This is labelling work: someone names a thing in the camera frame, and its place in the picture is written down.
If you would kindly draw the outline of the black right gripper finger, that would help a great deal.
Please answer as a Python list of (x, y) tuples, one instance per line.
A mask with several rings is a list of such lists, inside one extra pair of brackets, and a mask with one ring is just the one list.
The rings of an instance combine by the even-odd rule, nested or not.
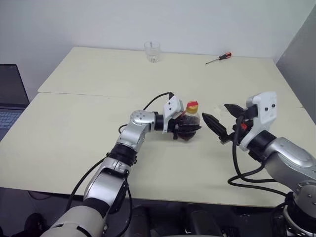
[(226, 128), (213, 115), (202, 113), (202, 118), (208, 128), (210, 128), (219, 138), (227, 136)]
[(236, 104), (224, 104), (228, 112), (235, 118), (245, 117), (245, 109)]

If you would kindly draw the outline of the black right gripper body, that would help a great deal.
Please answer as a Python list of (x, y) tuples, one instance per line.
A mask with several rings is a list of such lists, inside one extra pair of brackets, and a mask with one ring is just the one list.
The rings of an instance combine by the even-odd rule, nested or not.
[(233, 132), (231, 134), (227, 134), (224, 138), (219, 138), (222, 144), (228, 143), (229, 141), (233, 141), (234, 136), (237, 132), (237, 144), (239, 145), (242, 139), (250, 132), (253, 127), (253, 119), (258, 116), (258, 109), (256, 105), (250, 106), (245, 109), (245, 117), (236, 118), (236, 123), (233, 125)]

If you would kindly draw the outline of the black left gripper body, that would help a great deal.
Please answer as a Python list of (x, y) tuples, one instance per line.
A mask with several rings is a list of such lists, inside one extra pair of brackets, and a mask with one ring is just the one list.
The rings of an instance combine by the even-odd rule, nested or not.
[(177, 140), (179, 138), (179, 123), (181, 121), (181, 117), (172, 118), (169, 121), (169, 132), (173, 134), (173, 140)]

